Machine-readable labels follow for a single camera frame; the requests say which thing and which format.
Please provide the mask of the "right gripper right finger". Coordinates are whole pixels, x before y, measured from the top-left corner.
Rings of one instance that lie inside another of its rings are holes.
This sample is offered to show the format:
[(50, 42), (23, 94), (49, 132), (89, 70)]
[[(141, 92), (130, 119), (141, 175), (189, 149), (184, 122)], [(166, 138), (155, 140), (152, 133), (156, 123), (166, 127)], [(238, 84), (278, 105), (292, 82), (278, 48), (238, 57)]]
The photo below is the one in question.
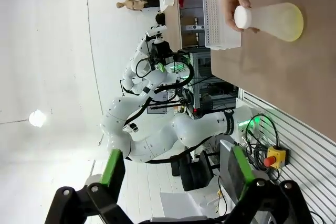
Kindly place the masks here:
[(239, 146), (230, 150), (228, 172), (238, 199), (228, 223), (251, 223), (259, 211), (270, 213), (271, 223), (313, 223), (299, 185), (293, 180), (276, 185), (257, 178)]

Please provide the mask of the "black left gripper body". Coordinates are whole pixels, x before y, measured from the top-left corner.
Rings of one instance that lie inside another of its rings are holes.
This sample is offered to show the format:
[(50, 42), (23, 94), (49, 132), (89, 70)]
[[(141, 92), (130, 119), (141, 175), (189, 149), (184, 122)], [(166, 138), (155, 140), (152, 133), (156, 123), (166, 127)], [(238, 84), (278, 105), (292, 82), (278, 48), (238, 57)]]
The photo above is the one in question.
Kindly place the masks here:
[(157, 38), (152, 43), (150, 63), (172, 63), (173, 51), (167, 41)]

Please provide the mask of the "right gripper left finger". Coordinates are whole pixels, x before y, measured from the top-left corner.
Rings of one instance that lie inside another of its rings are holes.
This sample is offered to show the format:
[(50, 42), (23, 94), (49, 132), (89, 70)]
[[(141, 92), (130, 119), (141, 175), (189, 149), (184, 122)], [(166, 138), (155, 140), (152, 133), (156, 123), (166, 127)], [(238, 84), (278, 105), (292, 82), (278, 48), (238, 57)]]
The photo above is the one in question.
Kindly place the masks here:
[(111, 152), (98, 182), (81, 190), (64, 186), (56, 190), (45, 223), (85, 223), (99, 216), (103, 223), (131, 223), (117, 201), (125, 175), (121, 150)]

